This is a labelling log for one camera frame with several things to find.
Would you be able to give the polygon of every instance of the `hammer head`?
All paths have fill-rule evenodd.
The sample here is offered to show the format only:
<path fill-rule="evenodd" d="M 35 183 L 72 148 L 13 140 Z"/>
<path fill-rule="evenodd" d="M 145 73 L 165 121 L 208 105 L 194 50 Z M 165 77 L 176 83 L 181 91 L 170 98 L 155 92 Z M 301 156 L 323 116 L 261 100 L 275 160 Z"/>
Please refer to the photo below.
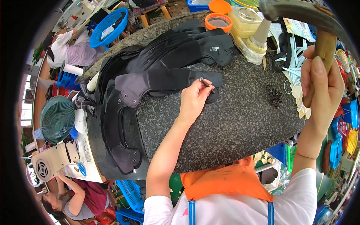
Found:
<path fill-rule="evenodd" d="M 259 10 L 267 20 L 275 21 L 279 17 L 295 19 L 336 35 L 360 63 L 349 36 L 329 9 L 319 4 L 299 0 L 259 0 L 258 4 Z"/>

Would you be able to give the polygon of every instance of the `woman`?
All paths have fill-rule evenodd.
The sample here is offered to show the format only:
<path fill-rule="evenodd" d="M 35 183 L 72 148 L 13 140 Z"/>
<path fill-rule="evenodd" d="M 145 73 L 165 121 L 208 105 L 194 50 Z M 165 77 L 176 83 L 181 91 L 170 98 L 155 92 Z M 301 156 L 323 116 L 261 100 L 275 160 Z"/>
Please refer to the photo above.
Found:
<path fill-rule="evenodd" d="M 70 180 L 59 170 L 56 177 L 59 193 L 46 193 L 42 196 L 42 203 L 46 211 L 61 220 L 67 215 L 72 220 L 83 223 L 91 222 L 100 215 L 109 204 L 107 189 L 113 181 L 95 183 L 78 179 Z M 64 183 L 70 188 L 70 194 L 65 194 Z"/>
<path fill-rule="evenodd" d="M 55 36 L 49 34 L 45 38 L 44 50 L 48 51 L 47 59 L 51 68 L 61 67 L 64 60 L 72 66 L 88 66 L 101 55 L 102 50 L 100 48 L 90 47 L 90 37 L 87 35 L 87 31 L 80 35 L 79 41 L 69 46 L 67 42 L 76 32 L 75 29 Z"/>
<path fill-rule="evenodd" d="M 184 137 L 213 88 L 196 80 L 182 91 L 179 116 L 150 163 L 144 225 L 313 223 L 317 202 L 316 158 L 342 99 L 344 82 L 335 59 L 328 76 L 320 57 L 314 57 L 314 46 L 303 55 L 307 60 L 301 68 L 302 90 L 305 96 L 309 93 L 311 77 L 315 94 L 311 117 L 298 139 L 292 177 L 282 195 L 266 191 L 254 171 L 252 158 L 247 157 L 226 167 L 181 174 L 185 190 L 173 208 L 169 178 Z"/>

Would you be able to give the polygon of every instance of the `green fan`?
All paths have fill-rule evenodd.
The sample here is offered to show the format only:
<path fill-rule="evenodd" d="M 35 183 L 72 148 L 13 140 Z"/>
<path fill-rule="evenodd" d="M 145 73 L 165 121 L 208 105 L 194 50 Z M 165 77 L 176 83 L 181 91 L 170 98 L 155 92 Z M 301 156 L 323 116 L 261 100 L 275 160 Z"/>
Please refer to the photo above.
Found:
<path fill-rule="evenodd" d="M 41 110 L 41 134 L 52 144 L 63 141 L 74 126 L 75 110 L 71 101 L 62 95 L 50 98 Z"/>

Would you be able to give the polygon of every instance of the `beige sewing machine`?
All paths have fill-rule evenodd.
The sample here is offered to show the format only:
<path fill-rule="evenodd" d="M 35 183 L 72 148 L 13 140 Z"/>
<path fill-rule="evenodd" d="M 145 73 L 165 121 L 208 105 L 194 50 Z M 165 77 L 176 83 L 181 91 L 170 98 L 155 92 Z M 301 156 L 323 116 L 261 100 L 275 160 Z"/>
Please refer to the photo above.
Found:
<path fill-rule="evenodd" d="M 56 23 L 53 32 L 57 33 L 67 26 L 75 27 L 77 24 L 82 24 L 93 13 L 94 7 L 88 0 L 75 0 L 61 15 Z"/>

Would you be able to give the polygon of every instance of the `dark hair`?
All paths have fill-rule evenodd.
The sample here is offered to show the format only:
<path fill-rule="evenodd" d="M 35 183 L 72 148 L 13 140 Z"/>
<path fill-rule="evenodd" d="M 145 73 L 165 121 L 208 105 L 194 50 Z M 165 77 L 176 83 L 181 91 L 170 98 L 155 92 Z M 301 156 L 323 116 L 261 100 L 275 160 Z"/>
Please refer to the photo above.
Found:
<path fill-rule="evenodd" d="M 57 220 L 65 219 L 65 214 L 62 211 L 56 211 L 52 208 L 51 203 L 45 200 L 44 196 L 41 198 L 41 202 L 45 208 L 45 210 L 54 216 Z"/>
<path fill-rule="evenodd" d="M 53 53 L 53 51 L 51 50 L 51 47 L 50 47 L 50 45 L 53 42 L 53 37 L 54 37 L 54 35 L 52 33 L 50 33 L 50 34 L 47 35 L 47 37 L 43 41 L 43 45 L 44 45 L 43 50 L 48 51 L 48 56 L 51 58 L 52 61 L 55 60 L 54 53 Z"/>

